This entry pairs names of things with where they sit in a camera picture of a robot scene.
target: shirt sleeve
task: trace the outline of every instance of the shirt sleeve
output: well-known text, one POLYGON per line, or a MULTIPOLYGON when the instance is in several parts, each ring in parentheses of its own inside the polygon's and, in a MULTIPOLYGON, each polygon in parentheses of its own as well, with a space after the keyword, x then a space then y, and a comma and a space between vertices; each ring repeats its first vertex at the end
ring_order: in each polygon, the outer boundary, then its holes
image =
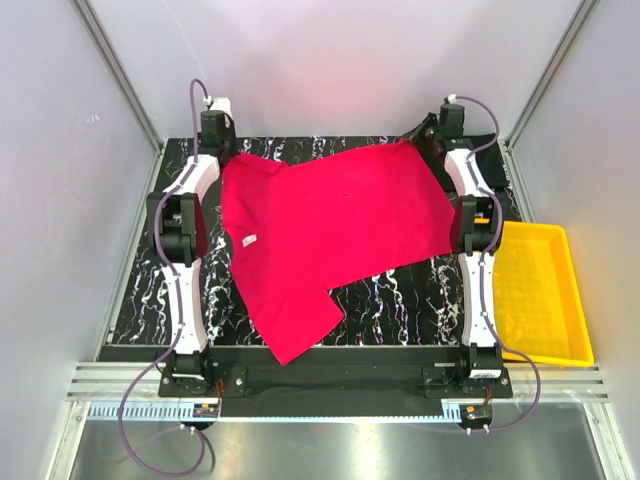
POLYGON ((285 365, 320 342, 344 318, 326 290, 292 289, 252 317, 258 333, 285 365))

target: white clothing tag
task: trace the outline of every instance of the white clothing tag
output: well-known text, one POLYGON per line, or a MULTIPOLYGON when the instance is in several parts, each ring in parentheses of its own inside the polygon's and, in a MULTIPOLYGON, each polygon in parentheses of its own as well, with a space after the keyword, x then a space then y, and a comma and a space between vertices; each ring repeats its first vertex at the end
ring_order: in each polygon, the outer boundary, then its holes
POLYGON ((242 246, 243 247, 248 247, 249 245, 251 245, 253 242, 255 242, 258 239, 258 237, 256 235, 249 235, 247 237, 244 237, 242 239, 242 246))

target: cable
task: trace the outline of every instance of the cable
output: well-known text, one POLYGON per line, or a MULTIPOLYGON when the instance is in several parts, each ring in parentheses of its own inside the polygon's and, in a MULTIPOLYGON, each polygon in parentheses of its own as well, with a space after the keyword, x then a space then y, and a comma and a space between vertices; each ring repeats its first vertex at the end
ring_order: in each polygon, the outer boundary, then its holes
POLYGON ((151 465, 146 463, 144 460, 142 460, 138 456, 138 454, 136 453, 136 450, 134 450, 133 447, 131 447, 131 444, 129 443, 129 439, 127 438, 127 434, 126 434, 126 432, 124 430, 124 422, 123 422, 122 416, 124 414, 124 407, 125 407, 125 404, 127 403, 127 399, 131 395, 131 392, 133 391, 135 386, 138 384, 138 382, 140 380, 142 380, 142 378, 147 373, 149 373, 154 368, 158 368, 158 364, 160 364, 163 361, 165 361, 167 359, 167 357, 169 355, 171 355, 173 350, 176 348, 176 345, 178 344, 178 341, 180 340, 180 335, 182 334, 182 328, 184 326, 184 322, 183 322, 183 320, 184 320, 184 312, 183 312, 182 295, 181 295, 181 291, 180 291, 180 282, 179 282, 179 276, 180 275, 178 273, 178 270, 173 265, 171 260, 169 260, 169 258, 165 254, 164 249, 162 248, 162 243, 160 242, 160 218, 161 218, 161 214, 162 214, 162 208, 165 206, 165 204, 167 203, 167 201, 169 200, 171 195, 173 195, 178 189, 181 188, 181 186, 189 178, 189 176, 191 175, 191 173, 195 169, 196 165, 198 164, 198 160, 199 160, 198 159, 198 116, 197 116, 197 112, 196 112, 196 103, 195 103, 195 98, 194 98, 194 87, 196 86, 196 84, 199 85, 200 88, 202 88, 202 90, 204 91, 204 96, 208 97, 207 88, 204 86, 204 84, 198 79, 191 80, 191 84, 189 85, 189 100, 191 102, 191 120, 192 120, 192 125, 193 125, 193 158, 194 158, 194 161, 191 164, 191 167, 189 167, 189 169, 183 174, 182 178, 180 179, 180 182, 174 188, 172 188, 171 190, 167 191, 164 194, 164 196, 160 199, 160 203, 158 203, 158 207, 156 208, 155 215, 154 215, 154 221, 153 221, 153 238, 154 238, 156 249, 158 251, 158 256, 162 259, 164 264, 169 268, 169 270, 171 270, 171 273, 176 278, 176 296, 178 297, 178 300, 177 300, 177 305, 178 305, 178 322, 177 322, 178 323, 178 330, 175 332, 175 338, 171 342, 171 345, 169 345, 169 348, 167 349, 167 351, 164 352, 162 355, 160 355, 158 358, 156 358, 148 367, 146 367, 142 372, 140 372, 140 374, 136 378, 133 379, 133 381, 131 382, 131 385, 129 385, 129 387, 125 391, 124 396, 122 397, 122 401, 120 402, 120 408, 118 409, 118 430, 120 431, 120 437, 122 438, 122 443, 124 444, 124 448, 127 451, 127 453, 129 454, 129 456, 140 467, 142 467, 143 469, 147 470, 148 472, 154 473, 155 475, 159 475, 161 477, 169 477, 169 478, 186 477, 187 475, 191 475, 193 472, 195 472, 200 467, 200 464, 204 460, 204 454, 205 454, 206 444, 207 444, 207 439, 204 436, 204 434, 200 430, 197 430, 197 429, 195 429, 193 427, 190 429, 191 434, 195 433, 198 436, 198 438, 200 439, 200 447, 201 447, 200 448, 200 455, 198 456, 198 459, 196 460, 196 463, 191 468, 189 468, 187 470, 184 470, 182 472, 165 472, 163 470, 159 470, 159 469, 157 469, 155 467, 152 467, 151 465))
POLYGON ((489 402, 491 401, 492 395, 493 395, 493 393, 491 391, 491 385, 489 385, 487 387, 487 398, 484 399, 484 402, 482 402, 482 405, 489 405, 489 402))
MULTIPOLYGON (((462 95, 452 95, 452 96, 448 97, 448 99, 452 99, 453 101, 455 101, 455 100, 466 100, 468 102, 475 103, 476 105, 479 105, 480 107, 482 107, 489 114, 489 116, 491 117, 491 120, 493 120, 493 124, 495 125, 495 130, 496 130, 496 134, 495 134, 495 136, 493 137, 493 139, 491 141, 487 142, 484 145, 481 145, 479 147, 474 148, 473 150, 471 150, 471 152, 469 152, 469 155, 467 155, 467 168, 469 169, 469 173, 471 174, 471 177, 473 178, 473 182, 476 184, 476 188, 478 188, 478 190, 481 193, 484 193, 489 198, 491 198, 491 201, 493 202, 494 207, 495 207, 496 212, 497 212, 497 215, 498 215, 498 228, 496 228, 496 233, 493 235, 493 238, 491 239, 491 242, 489 242, 489 245, 487 245, 487 247, 483 250, 482 254, 480 255, 480 306, 482 308, 482 311, 486 312, 487 308, 486 308, 486 302, 485 302, 485 288, 484 288, 485 287, 485 285, 484 285, 484 265, 485 265, 484 258, 485 258, 485 255, 487 253, 489 253, 491 250, 493 250, 493 248, 495 248, 495 246, 498 244, 498 241, 500 240, 500 234, 502 233, 502 225, 503 225, 503 222, 502 222, 502 220, 503 220, 503 212, 502 212, 502 205, 500 204, 500 201, 498 200, 498 197, 496 197, 493 192, 485 190, 485 189, 483 189, 483 188, 481 188, 479 186, 478 178, 476 177, 476 174, 473 171, 473 168, 471 167, 471 163, 469 162, 469 159, 471 158, 472 155, 475 155, 476 153, 481 152, 482 150, 486 150, 487 148, 491 147, 493 144, 495 144, 498 141, 498 135, 500 134, 500 125, 498 124, 498 119, 496 118, 494 113, 491 111, 491 109, 487 105, 482 103, 481 101, 476 100, 475 98, 462 96, 462 95)), ((524 422, 527 418, 529 418, 531 416, 533 411, 538 406, 538 402, 540 401, 540 393, 542 391, 542 381, 540 379, 540 371, 538 370, 538 367, 536 366, 535 362, 533 360, 531 360, 531 358, 527 354, 507 347, 502 342, 502 339, 498 335, 498 332, 496 332, 495 328, 493 328, 493 325, 491 325, 491 322, 489 321, 489 317, 483 315, 483 318, 484 318, 485 323, 487 324, 487 328, 489 329, 489 332, 491 332, 491 335, 495 339, 496 343, 500 346, 500 348, 502 350, 504 350, 505 352, 511 353, 513 355, 517 355, 517 356, 523 358, 524 360, 526 360, 529 363, 529 365, 531 365, 531 368, 533 369, 533 373, 534 373, 534 375, 536 377, 536 394, 535 394, 535 396, 533 398, 533 402, 531 403, 531 406, 529 407, 529 410, 527 410, 525 412, 525 414, 522 415, 520 418, 518 418, 517 420, 514 420, 511 423, 508 423, 506 425, 501 425, 499 427, 491 428, 492 432, 502 432, 502 431, 505 431, 505 430, 509 430, 512 427, 516 427, 516 426, 520 425, 522 422, 524 422)))
MULTIPOLYGON (((158 354, 160 352, 156 352, 156 354, 153 356, 153 361, 155 362, 158 359, 158 354)), ((162 375, 164 372, 162 370, 160 370, 160 365, 156 363, 156 370, 158 370, 158 372, 160 373, 160 375, 162 375)))
MULTIPOLYGON (((142 445, 136 447, 134 449, 134 452, 138 453, 140 450, 143 450, 143 449, 147 448, 149 445, 153 444, 153 442, 155 442, 159 438, 164 437, 165 435, 167 435, 169 433, 177 432, 178 430, 182 430, 182 428, 180 428, 180 425, 176 425, 174 427, 167 428, 166 430, 162 430, 161 432, 156 433, 153 437, 149 438, 142 445)), ((122 462, 128 460, 129 458, 131 458, 131 457, 130 457, 129 453, 127 452, 126 455, 123 455, 122 457, 120 457, 120 458, 118 458, 116 460, 111 460, 110 463, 114 463, 114 464, 122 463, 122 462)))

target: robotic arm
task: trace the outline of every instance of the robotic arm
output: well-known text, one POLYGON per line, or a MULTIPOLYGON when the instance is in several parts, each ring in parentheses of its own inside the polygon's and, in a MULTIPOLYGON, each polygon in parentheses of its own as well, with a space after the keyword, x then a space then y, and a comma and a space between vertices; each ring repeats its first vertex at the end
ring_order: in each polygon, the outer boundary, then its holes
POLYGON ((493 267, 500 244, 496 232, 502 230, 502 218, 494 206, 494 192, 478 169, 473 146, 463 136, 464 107, 454 101, 454 95, 446 99, 440 108, 439 127, 430 134, 444 154, 444 168, 459 197, 451 244, 458 254, 464 286, 461 343, 468 353, 464 375, 497 379, 502 375, 502 356, 487 323, 495 331, 493 267))
POLYGON ((149 245, 157 253, 153 238, 154 214, 162 197, 173 191, 162 209, 159 233, 162 248, 177 272, 176 275, 172 268, 162 267, 169 292, 172 343, 177 332, 180 332, 180 339, 167 358, 164 374, 169 379, 168 384, 173 385, 174 380, 181 378, 195 387, 210 386, 215 375, 207 355, 207 333, 200 307, 200 265, 208 247, 202 199, 220 177, 221 165, 236 152, 229 99, 211 101, 205 98, 205 104, 208 109, 201 114, 202 134, 197 158, 190 156, 173 184, 147 197, 149 245))

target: metal floor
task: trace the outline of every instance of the metal floor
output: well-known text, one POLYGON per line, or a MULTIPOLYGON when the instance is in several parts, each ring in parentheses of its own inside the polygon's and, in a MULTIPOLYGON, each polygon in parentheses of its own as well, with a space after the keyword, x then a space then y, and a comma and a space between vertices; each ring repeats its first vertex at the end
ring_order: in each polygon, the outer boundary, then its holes
MULTIPOLYGON (((495 406, 495 424, 520 415, 495 406)), ((141 446, 166 422, 128 422, 141 446)), ((604 479, 580 404, 541 404, 524 425, 467 437, 453 425, 219 423, 206 430, 210 448, 190 478, 260 479, 604 479)), ((189 468, 196 438, 173 432, 140 450, 156 468, 189 468)), ((73 479, 157 478, 126 458, 115 422, 88 421, 73 479)))

